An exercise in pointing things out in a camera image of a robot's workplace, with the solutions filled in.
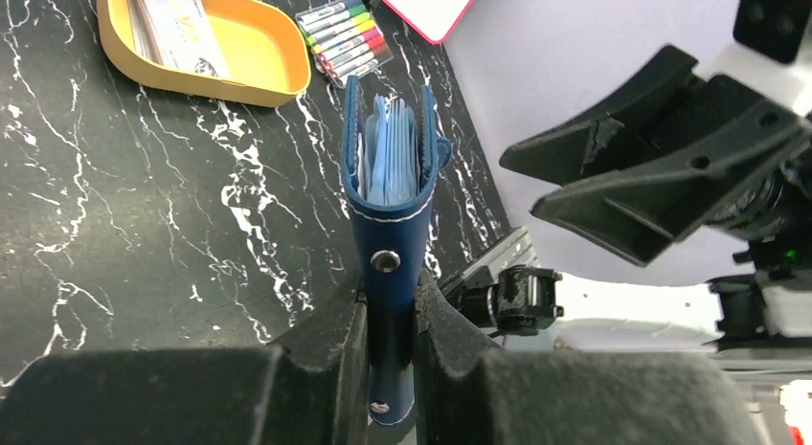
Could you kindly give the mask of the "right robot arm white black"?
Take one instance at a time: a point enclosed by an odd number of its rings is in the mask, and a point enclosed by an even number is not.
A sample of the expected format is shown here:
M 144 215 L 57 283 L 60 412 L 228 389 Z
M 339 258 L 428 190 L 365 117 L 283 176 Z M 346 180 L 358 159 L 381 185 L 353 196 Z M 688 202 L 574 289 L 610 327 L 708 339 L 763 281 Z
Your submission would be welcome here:
M 811 83 L 740 47 L 710 78 L 667 45 L 616 91 L 510 146 L 500 164 L 554 185 L 534 217 L 643 267 L 703 227 L 747 245 L 750 274 L 690 286 L 567 277 L 568 323 L 684 330 L 721 350 L 811 345 Z

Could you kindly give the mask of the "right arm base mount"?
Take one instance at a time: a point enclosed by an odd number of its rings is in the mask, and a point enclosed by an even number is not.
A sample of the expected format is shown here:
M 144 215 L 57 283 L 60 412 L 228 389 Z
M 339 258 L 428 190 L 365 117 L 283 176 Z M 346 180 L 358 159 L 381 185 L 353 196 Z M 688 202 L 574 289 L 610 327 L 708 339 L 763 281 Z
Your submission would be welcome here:
M 561 273 L 540 265 L 528 230 L 514 228 L 441 284 L 449 304 L 490 338 L 530 337 L 564 317 Z

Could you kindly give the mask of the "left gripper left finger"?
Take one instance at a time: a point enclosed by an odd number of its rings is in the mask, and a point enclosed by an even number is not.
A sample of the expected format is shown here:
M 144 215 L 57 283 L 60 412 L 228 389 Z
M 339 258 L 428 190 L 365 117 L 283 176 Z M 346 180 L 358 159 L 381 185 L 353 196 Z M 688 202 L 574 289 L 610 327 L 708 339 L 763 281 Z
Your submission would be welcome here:
M 52 355 L 1 404 L 5 444 L 362 444 L 367 303 L 358 274 L 253 347 Z

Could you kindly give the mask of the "silver credit card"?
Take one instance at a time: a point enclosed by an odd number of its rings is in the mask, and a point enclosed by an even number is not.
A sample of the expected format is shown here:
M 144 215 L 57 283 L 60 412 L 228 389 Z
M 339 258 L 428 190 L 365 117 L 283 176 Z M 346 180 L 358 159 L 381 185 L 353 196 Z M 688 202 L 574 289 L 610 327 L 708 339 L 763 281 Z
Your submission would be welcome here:
M 135 51 L 171 70 L 229 78 L 201 0 L 126 0 Z

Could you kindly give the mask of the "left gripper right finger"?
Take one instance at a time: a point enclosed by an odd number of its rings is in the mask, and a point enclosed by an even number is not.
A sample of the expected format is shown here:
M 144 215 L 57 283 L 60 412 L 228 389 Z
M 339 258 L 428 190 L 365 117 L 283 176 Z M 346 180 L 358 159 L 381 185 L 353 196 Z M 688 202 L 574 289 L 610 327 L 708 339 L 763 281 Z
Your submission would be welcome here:
M 686 353 L 510 351 L 423 274 L 416 301 L 420 444 L 757 444 L 738 386 Z

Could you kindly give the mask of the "orange oval tray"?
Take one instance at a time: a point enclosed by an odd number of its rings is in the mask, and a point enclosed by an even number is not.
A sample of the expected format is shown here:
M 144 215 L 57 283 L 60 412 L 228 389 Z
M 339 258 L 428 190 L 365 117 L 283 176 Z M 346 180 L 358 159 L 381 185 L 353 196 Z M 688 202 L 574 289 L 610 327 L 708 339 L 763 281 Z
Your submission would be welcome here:
M 311 82 L 309 51 L 294 20 L 259 0 L 202 0 L 230 78 L 179 72 L 137 54 L 127 0 L 97 0 L 101 47 L 127 78 L 146 87 L 279 107 Z

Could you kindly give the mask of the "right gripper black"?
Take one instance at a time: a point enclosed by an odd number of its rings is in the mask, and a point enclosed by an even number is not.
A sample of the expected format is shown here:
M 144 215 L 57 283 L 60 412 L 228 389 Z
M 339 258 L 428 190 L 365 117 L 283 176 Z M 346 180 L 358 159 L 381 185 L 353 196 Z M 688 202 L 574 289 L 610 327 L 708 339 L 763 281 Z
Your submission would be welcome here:
M 810 139 L 810 122 L 727 76 L 676 112 L 703 84 L 697 64 L 665 45 L 603 100 L 509 146 L 501 167 L 566 185 L 539 199 L 533 215 L 636 266 L 704 224 L 740 239 L 809 225 L 811 152 L 771 172 Z M 650 151 L 643 137 L 671 114 L 653 132 L 663 155 L 613 170 Z

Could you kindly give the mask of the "blue leather card holder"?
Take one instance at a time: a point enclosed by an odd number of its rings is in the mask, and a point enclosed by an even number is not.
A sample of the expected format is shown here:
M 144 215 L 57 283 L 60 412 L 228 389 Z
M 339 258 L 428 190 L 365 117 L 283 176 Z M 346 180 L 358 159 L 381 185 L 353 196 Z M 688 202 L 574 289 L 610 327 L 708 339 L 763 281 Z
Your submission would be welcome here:
M 394 426 L 415 404 L 415 302 L 429 242 L 433 197 L 453 146 L 439 129 L 436 102 L 421 109 L 377 95 L 365 114 L 360 79 L 346 81 L 341 172 L 367 295 L 372 421 Z

